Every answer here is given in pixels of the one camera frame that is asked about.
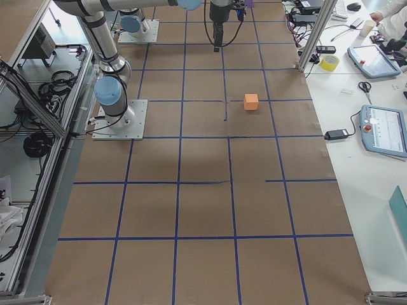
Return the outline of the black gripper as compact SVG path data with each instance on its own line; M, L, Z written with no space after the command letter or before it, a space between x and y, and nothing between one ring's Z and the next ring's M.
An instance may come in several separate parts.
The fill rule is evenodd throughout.
M233 8L232 0L210 0L209 18L213 23L214 52L220 51L223 45L223 24L228 21Z

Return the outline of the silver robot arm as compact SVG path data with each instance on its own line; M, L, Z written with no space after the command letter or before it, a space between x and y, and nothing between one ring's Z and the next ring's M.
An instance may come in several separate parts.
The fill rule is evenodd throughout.
M95 52L103 77L94 87L94 94L105 114L108 128L114 131L131 124L134 111L127 98L127 83L131 77L129 62L118 53L106 21L105 12L124 11L126 18L141 19L143 8L180 6L191 11L200 1L55 1L64 12L76 16Z
M142 8L119 10L120 25L124 31L131 34L145 34L150 29Z

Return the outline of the person hand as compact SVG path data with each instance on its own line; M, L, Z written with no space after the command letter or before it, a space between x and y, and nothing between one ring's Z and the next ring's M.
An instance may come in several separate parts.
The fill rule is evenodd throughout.
M379 11L372 12L372 13L370 13L369 15L370 15L372 21L374 21L374 22L376 22L376 23L378 23L378 22L380 22L380 21L383 20L383 15L382 15Z

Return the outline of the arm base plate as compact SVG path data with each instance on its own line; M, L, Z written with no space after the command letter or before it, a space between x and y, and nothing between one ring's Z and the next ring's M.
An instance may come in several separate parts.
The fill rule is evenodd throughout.
M137 17L122 18L119 44L156 43L160 21L158 19L139 20Z
M147 100L129 100L127 111L113 126L108 127L108 123L114 123L118 118L106 116L96 121L96 131L92 133L92 138L94 140L142 140L147 110Z

